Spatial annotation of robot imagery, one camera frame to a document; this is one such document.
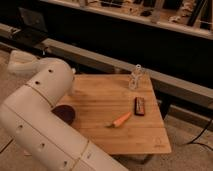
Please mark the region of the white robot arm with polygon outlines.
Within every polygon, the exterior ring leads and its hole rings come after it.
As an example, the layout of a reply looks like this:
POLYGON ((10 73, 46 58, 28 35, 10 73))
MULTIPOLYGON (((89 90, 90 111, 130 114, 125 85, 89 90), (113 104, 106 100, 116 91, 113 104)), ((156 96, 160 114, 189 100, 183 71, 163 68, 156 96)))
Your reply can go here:
POLYGON ((33 77, 0 105, 0 124, 50 171, 128 171, 52 113, 70 91, 74 73, 57 58, 39 59, 14 50, 8 70, 33 77))

